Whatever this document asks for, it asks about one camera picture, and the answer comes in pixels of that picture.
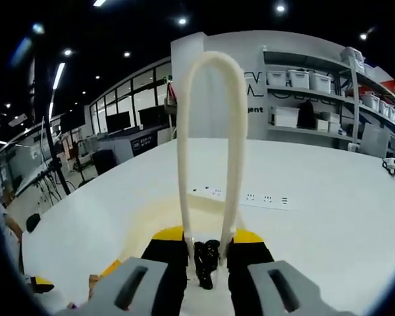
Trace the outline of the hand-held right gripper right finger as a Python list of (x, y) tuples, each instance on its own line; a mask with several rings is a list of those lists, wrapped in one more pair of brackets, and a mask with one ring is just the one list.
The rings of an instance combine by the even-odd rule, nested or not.
[(338, 315), (319, 287), (285, 261), (275, 261), (263, 239), (239, 228), (228, 247), (228, 288), (236, 315)]

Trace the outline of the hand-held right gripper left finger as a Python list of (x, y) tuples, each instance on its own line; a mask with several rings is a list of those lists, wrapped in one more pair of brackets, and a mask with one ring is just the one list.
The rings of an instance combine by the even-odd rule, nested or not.
[(188, 249), (181, 226), (156, 233), (141, 257), (116, 260), (90, 275), (88, 301), (58, 315), (179, 315)]

